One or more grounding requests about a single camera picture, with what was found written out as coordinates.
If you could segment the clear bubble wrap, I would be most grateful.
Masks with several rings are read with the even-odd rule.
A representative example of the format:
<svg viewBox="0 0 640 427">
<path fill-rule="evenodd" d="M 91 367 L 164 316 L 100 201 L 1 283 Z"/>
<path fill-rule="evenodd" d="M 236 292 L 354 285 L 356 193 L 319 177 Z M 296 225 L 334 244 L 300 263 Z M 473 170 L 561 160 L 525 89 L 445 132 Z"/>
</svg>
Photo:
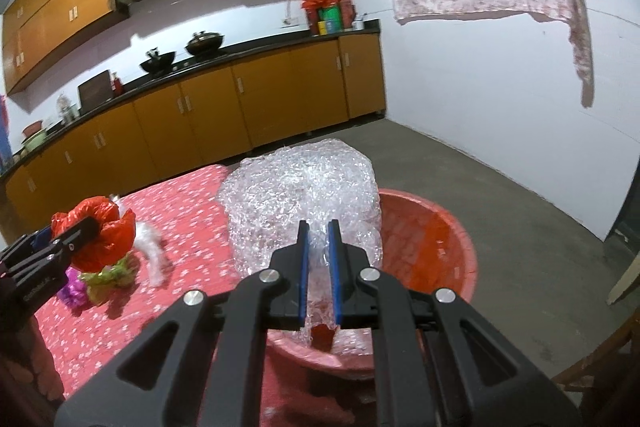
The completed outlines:
<svg viewBox="0 0 640 427">
<path fill-rule="evenodd" d="M 382 265 L 382 211 L 369 158 L 341 140 L 285 146 L 247 158 L 224 179 L 216 195 L 228 218 L 236 273 L 264 269 L 273 251 L 291 245 L 300 221 L 309 227 L 309 279 L 305 325 L 284 332 L 310 347 L 311 327 L 334 329 L 334 355 L 372 355 L 367 329 L 340 329 L 334 321 L 328 224 L 337 220 L 345 243 Z"/>
</svg>

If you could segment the purple plastic bag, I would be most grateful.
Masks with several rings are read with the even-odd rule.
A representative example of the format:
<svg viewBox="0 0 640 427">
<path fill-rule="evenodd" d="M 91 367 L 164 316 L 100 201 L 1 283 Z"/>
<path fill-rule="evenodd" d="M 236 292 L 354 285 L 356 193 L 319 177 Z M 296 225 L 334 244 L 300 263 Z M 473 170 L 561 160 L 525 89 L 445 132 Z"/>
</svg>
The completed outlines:
<svg viewBox="0 0 640 427">
<path fill-rule="evenodd" d="M 87 308 L 91 305 L 87 293 L 87 285 L 81 280 L 81 273 L 73 267 L 65 271 L 67 281 L 56 293 L 56 298 L 63 303 L 66 308 L 76 311 Z"/>
</svg>

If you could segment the red plastic basket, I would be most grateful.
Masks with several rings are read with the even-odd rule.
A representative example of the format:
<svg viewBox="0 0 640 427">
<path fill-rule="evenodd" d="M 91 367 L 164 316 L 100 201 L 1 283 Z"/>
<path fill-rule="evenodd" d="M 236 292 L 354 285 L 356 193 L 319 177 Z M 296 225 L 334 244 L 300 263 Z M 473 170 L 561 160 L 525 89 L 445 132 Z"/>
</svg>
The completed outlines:
<svg viewBox="0 0 640 427">
<path fill-rule="evenodd" d="M 381 188 L 383 270 L 407 288 L 431 294 L 448 287 L 466 301 L 474 295 L 477 259 L 471 237 L 454 215 L 420 196 Z M 268 333 L 268 348 L 306 369 L 345 379 L 373 377 L 372 355 L 334 355 Z"/>
</svg>

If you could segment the lower wooden kitchen cabinets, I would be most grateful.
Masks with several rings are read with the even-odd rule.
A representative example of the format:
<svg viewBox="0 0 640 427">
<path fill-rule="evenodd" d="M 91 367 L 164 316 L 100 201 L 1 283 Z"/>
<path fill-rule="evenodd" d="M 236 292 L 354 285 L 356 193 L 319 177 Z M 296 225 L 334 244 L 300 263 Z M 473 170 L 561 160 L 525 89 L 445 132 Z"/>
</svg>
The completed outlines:
<svg viewBox="0 0 640 427">
<path fill-rule="evenodd" d="M 93 195 L 126 195 L 386 109 L 381 24 L 229 46 L 143 77 L 51 135 L 1 178 L 6 241 Z"/>
</svg>

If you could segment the black wok with lid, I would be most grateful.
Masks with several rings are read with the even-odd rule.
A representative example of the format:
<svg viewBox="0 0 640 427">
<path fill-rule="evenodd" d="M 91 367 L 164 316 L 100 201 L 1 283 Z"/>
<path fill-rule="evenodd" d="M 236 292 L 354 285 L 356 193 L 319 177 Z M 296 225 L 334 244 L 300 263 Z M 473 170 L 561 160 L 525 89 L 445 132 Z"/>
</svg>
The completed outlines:
<svg viewBox="0 0 640 427">
<path fill-rule="evenodd" d="M 218 32 L 194 32 L 186 44 L 186 52 L 196 57 L 210 57 L 216 55 L 224 42 L 224 36 Z"/>
</svg>

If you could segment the red bag on counter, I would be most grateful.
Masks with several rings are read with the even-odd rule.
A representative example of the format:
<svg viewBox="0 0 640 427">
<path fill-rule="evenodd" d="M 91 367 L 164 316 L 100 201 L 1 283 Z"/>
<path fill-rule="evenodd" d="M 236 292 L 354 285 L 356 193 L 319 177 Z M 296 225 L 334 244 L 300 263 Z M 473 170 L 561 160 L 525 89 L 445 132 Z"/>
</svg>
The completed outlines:
<svg viewBox="0 0 640 427">
<path fill-rule="evenodd" d="M 314 36 L 352 29 L 356 16 L 352 0 L 303 0 L 302 9 Z"/>
</svg>

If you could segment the black wok with utensil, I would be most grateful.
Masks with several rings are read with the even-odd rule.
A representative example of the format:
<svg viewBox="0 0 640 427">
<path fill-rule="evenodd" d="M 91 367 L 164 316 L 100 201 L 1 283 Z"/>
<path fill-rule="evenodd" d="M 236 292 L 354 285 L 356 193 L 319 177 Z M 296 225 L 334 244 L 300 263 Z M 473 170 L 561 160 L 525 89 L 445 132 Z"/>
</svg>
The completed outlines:
<svg viewBox="0 0 640 427">
<path fill-rule="evenodd" d="M 140 64 L 142 70 L 150 75 L 162 75 L 171 71 L 172 64 L 174 64 L 176 52 L 170 51 L 167 53 L 160 53 L 157 48 L 150 49 L 145 52 L 146 60 Z"/>
</svg>

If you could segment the wooden chair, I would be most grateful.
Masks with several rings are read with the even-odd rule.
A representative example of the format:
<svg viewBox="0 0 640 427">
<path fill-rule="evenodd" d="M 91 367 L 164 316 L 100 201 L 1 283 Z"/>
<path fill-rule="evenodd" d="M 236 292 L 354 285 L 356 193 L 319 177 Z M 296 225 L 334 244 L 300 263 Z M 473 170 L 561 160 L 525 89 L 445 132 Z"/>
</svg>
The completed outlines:
<svg viewBox="0 0 640 427">
<path fill-rule="evenodd" d="M 584 426 L 640 426 L 639 309 L 590 355 L 552 378 L 580 393 Z"/>
</svg>

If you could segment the stacked bowls on counter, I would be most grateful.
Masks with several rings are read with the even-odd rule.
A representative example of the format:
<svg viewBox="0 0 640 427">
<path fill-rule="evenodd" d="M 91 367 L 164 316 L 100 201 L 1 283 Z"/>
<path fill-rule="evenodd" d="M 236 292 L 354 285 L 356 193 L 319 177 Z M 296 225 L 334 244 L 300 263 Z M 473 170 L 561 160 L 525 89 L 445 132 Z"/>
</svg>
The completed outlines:
<svg viewBox="0 0 640 427">
<path fill-rule="evenodd" d="M 47 138 L 47 131 L 46 128 L 43 127 L 41 120 L 37 120 L 27 126 L 23 130 L 23 134 L 23 148 L 27 153 L 32 152 L 37 147 L 40 147 Z"/>
</svg>

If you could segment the glass jar on counter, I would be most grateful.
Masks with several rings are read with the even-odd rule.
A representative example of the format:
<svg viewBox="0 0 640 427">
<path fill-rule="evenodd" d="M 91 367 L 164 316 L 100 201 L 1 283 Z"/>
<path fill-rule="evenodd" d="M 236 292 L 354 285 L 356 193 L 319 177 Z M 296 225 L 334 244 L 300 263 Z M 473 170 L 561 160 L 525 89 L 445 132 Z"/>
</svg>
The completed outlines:
<svg viewBox="0 0 640 427">
<path fill-rule="evenodd" d="M 70 124 L 79 117 L 77 105 L 70 101 L 64 93 L 61 93 L 56 99 L 56 109 L 65 124 Z"/>
</svg>

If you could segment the pink blue hanging cloth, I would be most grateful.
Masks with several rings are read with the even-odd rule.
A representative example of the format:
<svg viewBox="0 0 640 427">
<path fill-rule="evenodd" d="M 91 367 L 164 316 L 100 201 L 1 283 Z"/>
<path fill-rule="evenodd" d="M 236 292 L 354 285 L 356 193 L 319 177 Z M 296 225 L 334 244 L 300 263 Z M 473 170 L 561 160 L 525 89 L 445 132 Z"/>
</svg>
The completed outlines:
<svg viewBox="0 0 640 427">
<path fill-rule="evenodd" d="M 1 171 L 10 167 L 13 153 L 9 140 L 9 114 L 6 110 L 6 98 L 0 95 L 0 164 Z"/>
</svg>

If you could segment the orange-red plastic bag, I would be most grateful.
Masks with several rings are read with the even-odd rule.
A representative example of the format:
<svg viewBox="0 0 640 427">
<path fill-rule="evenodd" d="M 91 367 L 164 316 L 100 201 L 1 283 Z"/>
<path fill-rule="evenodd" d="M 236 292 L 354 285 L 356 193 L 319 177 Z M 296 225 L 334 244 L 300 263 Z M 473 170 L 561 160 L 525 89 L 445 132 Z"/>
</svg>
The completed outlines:
<svg viewBox="0 0 640 427">
<path fill-rule="evenodd" d="M 87 218 L 96 221 L 98 231 L 72 254 L 70 265 L 80 272 L 96 273 L 119 262 L 134 246 L 136 215 L 131 209 L 120 213 L 108 197 L 89 197 L 69 212 L 56 212 L 51 217 L 52 239 Z"/>
</svg>

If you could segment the brown cutting board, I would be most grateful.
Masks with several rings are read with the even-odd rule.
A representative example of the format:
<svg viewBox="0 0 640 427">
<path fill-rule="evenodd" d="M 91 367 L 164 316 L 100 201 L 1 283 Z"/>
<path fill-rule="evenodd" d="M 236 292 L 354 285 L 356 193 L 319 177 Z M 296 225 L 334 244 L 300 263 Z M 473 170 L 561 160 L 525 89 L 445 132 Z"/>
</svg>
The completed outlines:
<svg viewBox="0 0 640 427">
<path fill-rule="evenodd" d="M 111 101 L 113 98 L 112 77 L 109 70 L 104 70 L 98 75 L 78 86 L 80 113 L 85 115 Z"/>
</svg>

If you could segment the red bottle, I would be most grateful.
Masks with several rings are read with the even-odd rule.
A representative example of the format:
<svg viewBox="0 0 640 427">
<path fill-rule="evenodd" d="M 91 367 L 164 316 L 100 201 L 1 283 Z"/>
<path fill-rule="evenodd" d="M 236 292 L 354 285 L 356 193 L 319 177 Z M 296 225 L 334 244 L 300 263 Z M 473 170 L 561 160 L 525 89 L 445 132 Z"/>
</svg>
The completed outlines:
<svg viewBox="0 0 640 427">
<path fill-rule="evenodd" d="M 122 82 L 118 78 L 116 72 L 113 72 L 112 74 L 112 91 L 115 96 L 122 95 L 122 92 L 124 92 Z"/>
</svg>

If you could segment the white plastic bag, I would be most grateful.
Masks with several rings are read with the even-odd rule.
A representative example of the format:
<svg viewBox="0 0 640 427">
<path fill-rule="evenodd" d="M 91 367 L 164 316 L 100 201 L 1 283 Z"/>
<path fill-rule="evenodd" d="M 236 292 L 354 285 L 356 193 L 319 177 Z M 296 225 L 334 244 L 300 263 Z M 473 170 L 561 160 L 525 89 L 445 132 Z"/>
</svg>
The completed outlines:
<svg viewBox="0 0 640 427">
<path fill-rule="evenodd" d="M 135 251 L 142 254 L 149 285 L 153 288 L 163 286 L 169 275 L 171 263 L 166 255 L 163 237 L 149 222 L 134 218 Z"/>
</svg>

